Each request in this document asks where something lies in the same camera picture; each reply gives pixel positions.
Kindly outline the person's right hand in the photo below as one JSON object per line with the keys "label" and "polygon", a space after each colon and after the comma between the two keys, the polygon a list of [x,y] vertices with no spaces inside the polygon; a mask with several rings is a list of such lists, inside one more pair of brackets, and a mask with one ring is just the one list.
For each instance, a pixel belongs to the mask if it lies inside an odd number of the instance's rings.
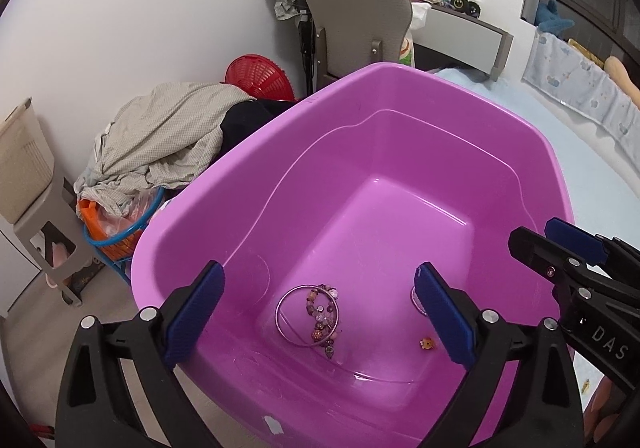
{"label": "person's right hand", "polygon": [[584,412],[585,442],[593,442],[597,447],[619,447],[612,442],[608,431],[614,426],[626,395],[606,376],[593,393]]}

